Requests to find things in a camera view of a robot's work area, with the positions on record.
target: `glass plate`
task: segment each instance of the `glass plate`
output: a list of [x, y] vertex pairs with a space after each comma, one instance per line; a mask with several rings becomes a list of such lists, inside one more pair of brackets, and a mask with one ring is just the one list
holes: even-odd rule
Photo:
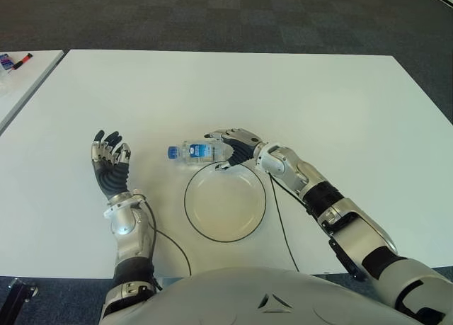
[[245, 166], [216, 171], [200, 169], [185, 190], [185, 213], [192, 226], [213, 241], [245, 238], [261, 223], [266, 207], [264, 186]]

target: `robotic arm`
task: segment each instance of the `robotic arm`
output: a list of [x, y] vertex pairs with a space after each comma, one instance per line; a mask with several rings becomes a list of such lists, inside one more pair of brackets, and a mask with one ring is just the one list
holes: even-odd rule
[[253, 159], [261, 171], [283, 181], [329, 236], [346, 270], [357, 280], [369, 280], [387, 305], [422, 324], [451, 324], [453, 284], [424, 264], [399, 256], [390, 236], [294, 151], [264, 143], [242, 129], [205, 137], [233, 147], [232, 157], [218, 170]]
[[104, 216], [111, 221], [117, 242], [117, 256], [112, 288], [105, 298], [101, 319], [131, 305], [143, 302], [156, 293], [152, 254], [156, 242], [155, 225], [140, 208], [145, 202], [141, 194], [127, 189], [130, 148], [121, 142], [118, 132], [103, 141], [100, 131], [91, 146], [91, 161], [96, 180], [108, 199]]

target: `floor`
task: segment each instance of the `floor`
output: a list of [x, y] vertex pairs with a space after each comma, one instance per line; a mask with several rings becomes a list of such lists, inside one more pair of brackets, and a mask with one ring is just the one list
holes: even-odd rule
[[[453, 122], [453, 10], [438, 0], [3, 0], [0, 29], [10, 51], [392, 55]], [[440, 272], [453, 278], [453, 268]], [[376, 297], [347, 275], [321, 277]], [[0, 304], [9, 280], [0, 277]], [[96, 324], [110, 286], [32, 280], [40, 292], [17, 324]]]

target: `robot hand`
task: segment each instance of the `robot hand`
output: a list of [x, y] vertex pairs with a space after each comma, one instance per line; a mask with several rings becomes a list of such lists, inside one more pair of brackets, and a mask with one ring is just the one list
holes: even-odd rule
[[94, 137], [91, 146], [91, 162], [99, 187], [110, 200], [112, 197], [128, 191], [130, 148], [123, 143], [113, 152], [121, 142], [121, 136], [118, 132], [114, 132], [101, 141], [103, 136], [104, 131], [100, 130]]
[[218, 164], [216, 170], [224, 170], [253, 158], [256, 147], [262, 143], [261, 138], [244, 129], [216, 130], [205, 135], [218, 139], [233, 148], [231, 157]]

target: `desk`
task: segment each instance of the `desk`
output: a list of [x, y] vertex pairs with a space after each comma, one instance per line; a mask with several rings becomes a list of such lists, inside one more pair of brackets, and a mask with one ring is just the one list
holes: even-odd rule
[[[132, 148], [129, 187], [148, 196], [158, 227], [193, 271], [292, 269], [270, 184], [259, 228], [214, 243], [187, 221], [193, 170], [168, 145], [243, 127], [293, 148], [380, 223], [400, 254], [453, 264], [453, 127], [393, 57], [72, 50], [0, 137], [0, 275], [109, 278], [115, 241], [91, 168], [96, 132], [119, 130]], [[342, 273], [327, 236], [277, 189], [302, 272]], [[188, 274], [158, 237], [157, 276]]]
[[[28, 52], [0, 52], [0, 55], [5, 53], [14, 62], [18, 62]], [[8, 93], [0, 97], [0, 134], [63, 56], [63, 51], [61, 50], [31, 51], [30, 53], [33, 58], [9, 74]]]

